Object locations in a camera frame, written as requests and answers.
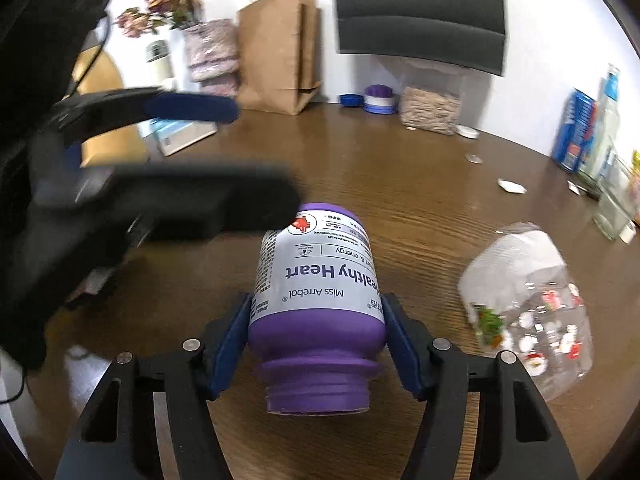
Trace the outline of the blue soda can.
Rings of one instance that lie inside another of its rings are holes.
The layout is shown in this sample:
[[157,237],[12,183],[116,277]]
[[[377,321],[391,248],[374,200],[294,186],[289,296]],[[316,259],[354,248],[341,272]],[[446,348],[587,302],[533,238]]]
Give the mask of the blue soda can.
[[595,107],[596,101],[578,89],[565,102],[551,158],[570,174],[578,167]]

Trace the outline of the purple white small jar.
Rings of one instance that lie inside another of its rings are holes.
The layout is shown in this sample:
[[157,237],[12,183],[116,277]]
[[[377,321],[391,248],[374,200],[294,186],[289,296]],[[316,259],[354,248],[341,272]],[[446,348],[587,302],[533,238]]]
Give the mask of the purple white small jar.
[[363,109],[375,115],[393,115],[397,110],[394,90],[385,84],[371,84],[364,89]]

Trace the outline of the black paper bag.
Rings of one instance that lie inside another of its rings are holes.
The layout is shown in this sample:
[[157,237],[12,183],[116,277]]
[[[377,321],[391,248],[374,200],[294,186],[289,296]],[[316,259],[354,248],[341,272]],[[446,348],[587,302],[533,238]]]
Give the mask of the black paper bag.
[[340,51],[503,74],[504,0],[335,0]]

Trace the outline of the colourful snack packet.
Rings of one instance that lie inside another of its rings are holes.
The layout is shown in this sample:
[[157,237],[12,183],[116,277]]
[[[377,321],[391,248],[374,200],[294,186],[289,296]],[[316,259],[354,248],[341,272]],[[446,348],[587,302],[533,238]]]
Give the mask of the colourful snack packet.
[[634,224],[640,226],[640,152],[634,151],[632,156],[631,195],[634,201]]

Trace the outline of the blue tissue box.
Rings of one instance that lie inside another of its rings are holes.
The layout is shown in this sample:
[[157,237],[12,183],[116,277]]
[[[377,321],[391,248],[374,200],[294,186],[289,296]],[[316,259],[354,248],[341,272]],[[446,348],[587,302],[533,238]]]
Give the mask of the blue tissue box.
[[176,154],[217,132],[214,122],[152,119],[150,126],[152,136],[165,157]]

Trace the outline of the clear drinking glass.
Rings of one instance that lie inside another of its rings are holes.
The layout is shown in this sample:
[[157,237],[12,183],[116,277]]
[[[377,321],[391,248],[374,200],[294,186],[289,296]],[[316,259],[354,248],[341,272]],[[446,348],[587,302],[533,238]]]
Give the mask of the clear drinking glass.
[[616,154],[602,174],[601,196],[593,221],[608,240],[615,240],[634,220],[632,169]]

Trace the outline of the clear glass bottle blue cap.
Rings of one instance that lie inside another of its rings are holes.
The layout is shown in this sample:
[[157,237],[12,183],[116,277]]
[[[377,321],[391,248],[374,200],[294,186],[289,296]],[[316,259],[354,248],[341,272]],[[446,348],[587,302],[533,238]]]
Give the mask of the clear glass bottle blue cap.
[[596,114],[590,129],[590,138],[582,150],[578,174],[585,182],[596,186],[603,169],[614,150],[620,122],[618,114],[618,77],[620,71],[614,65],[608,68],[608,76],[596,105]]

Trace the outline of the clear plastic decorated bottle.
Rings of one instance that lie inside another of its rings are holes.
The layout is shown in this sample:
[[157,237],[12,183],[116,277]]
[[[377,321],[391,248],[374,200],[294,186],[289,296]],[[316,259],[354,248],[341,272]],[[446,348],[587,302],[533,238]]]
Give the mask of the clear plastic decorated bottle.
[[587,308],[568,266],[539,226],[518,222],[463,271],[458,292],[480,351],[513,352],[544,397],[567,393],[593,366]]

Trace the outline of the clear container with grains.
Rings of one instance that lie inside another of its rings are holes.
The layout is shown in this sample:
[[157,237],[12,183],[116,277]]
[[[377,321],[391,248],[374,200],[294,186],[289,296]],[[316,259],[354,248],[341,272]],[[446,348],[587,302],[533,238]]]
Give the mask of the clear container with grains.
[[399,118],[410,129],[451,136],[460,115],[464,70],[407,58],[402,66]]

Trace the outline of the purple supplement bottle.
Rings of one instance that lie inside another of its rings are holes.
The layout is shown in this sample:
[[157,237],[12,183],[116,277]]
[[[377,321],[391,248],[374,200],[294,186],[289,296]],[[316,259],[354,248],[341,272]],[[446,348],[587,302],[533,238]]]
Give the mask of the purple supplement bottle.
[[386,326],[370,240],[349,210],[303,204],[262,239],[248,344],[268,411],[367,411]]

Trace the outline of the yellow thermos jug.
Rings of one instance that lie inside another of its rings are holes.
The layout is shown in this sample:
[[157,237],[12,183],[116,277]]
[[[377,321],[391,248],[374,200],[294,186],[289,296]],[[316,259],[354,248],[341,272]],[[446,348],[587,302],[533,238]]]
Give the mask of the yellow thermos jug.
[[[72,73],[73,81],[77,82],[89,70],[79,85],[80,94],[104,93],[124,88],[117,66],[104,51],[98,55],[93,66],[89,67],[98,51],[99,46],[85,47],[78,55]],[[115,112],[115,105],[107,105],[90,116],[91,125],[100,125],[101,133],[82,142],[82,166],[135,164],[149,159],[148,149],[138,128],[134,124],[124,126],[122,122],[118,122]]]

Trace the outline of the brown paper bag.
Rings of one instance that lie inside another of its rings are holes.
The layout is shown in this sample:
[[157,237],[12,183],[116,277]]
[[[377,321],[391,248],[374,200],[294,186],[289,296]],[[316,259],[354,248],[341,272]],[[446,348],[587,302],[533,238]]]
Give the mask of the brown paper bag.
[[252,0],[238,12],[240,88],[246,110],[299,114],[317,94],[317,0]]

